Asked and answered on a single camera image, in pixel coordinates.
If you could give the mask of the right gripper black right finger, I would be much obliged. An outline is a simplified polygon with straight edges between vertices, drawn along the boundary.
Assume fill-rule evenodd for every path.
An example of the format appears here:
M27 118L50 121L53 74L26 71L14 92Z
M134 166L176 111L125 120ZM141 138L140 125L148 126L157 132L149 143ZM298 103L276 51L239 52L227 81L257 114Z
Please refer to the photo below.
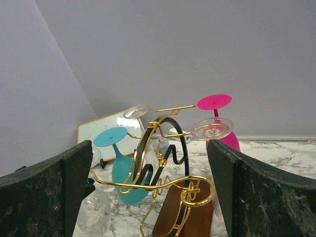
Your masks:
M316 181L254 159L220 140L207 155L230 237L314 237Z

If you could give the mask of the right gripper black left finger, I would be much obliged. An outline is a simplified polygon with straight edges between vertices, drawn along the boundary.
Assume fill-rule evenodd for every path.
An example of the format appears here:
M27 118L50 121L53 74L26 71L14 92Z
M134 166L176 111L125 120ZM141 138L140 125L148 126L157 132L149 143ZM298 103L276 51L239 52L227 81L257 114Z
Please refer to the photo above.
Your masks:
M0 178L2 237L71 237L81 202L93 192L88 178L92 143Z

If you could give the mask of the short clear glass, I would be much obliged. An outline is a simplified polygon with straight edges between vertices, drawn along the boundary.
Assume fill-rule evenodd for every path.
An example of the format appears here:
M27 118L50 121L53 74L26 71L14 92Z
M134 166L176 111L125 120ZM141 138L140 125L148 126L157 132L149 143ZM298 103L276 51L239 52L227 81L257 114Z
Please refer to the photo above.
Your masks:
M94 188L81 202L77 225L86 237L104 237L111 223L110 200L90 174L89 186Z

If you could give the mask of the pink plastic wine glass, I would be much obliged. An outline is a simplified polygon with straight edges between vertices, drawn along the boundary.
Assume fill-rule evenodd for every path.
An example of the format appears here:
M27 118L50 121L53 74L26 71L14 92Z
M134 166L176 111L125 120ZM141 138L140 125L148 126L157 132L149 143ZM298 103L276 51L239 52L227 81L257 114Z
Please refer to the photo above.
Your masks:
M229 105L232 97L228 94L209 95L200 99L197 107L201 110L212 110L214 112L213 118L204 119L198 122L193 130L196 133L198 130L203 130L203 136L206 138L206 148L209 140L219 139L225 144L240 151L239 141L233 132L233 123L227 118L220 117L218 109Z

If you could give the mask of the blue plastic wine glass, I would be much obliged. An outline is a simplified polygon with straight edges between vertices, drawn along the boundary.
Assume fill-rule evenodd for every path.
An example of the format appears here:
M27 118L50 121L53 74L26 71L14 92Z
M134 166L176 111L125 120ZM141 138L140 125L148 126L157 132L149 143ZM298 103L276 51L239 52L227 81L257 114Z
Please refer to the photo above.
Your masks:
M97 147L113 146L116 159L112 167L112 182L123 183L131 170L132 159L124 156L118 149L116 143L122 140L127 134L125 127L114 127L107 129L96 136L93 143ZM132 189L128 194L120 193L120 186L115 186L115 190L121 202L134 205L141 202L149 191L144 189Z

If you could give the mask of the clear champagne flute glass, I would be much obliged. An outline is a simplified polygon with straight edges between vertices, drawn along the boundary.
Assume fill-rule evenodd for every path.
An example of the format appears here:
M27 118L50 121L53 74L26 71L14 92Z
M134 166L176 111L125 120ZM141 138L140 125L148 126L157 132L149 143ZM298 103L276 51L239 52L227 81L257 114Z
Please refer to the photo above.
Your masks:
M141 121L141 117L144 116L148 111L153 111L153 109L150 108L148 105L144 105L144 104L135 105L135 106L127 109L126 111L124 111L123 117L125 119L137 119L138 121ZM142 138L145 131L146 131L146 128L142 125L140 136L132 135L129 132L127 133L127 135L131 138L134 138L134 139L140 139L140 138Z

